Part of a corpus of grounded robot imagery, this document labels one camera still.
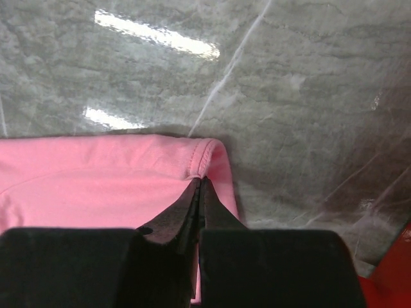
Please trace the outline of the pink t shirt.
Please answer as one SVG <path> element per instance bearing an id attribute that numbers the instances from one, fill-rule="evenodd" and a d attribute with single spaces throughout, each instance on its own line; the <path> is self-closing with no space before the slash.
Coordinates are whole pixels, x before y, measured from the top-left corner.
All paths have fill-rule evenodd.
<path id="1" fill-rule="evenodd" d="M 217 139 L 3 139 L 1 230 L 137 228 L 175 202 L 194 178 L 210 179 L 222 204 L 238 216 L 228 154 Z"/>

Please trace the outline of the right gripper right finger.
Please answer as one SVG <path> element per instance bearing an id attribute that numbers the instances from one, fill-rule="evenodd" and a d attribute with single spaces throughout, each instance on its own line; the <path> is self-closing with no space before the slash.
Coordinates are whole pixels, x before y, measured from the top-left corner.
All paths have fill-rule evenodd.
<path id="1" fill-rule="evenodd" d="M 329 230 L 254 230 L 200 186 L 202 307 L 365 307 L 353 260 Z"/>

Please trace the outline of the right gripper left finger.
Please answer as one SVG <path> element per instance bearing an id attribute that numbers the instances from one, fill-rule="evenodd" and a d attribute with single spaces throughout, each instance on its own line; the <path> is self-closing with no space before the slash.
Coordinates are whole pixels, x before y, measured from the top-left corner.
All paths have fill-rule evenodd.
<path id="1" fill-rule="evenodd" d="M 138 228 L 11 228 L 2 307 L 189 307 L 197 284 L 200 180 Z"/>

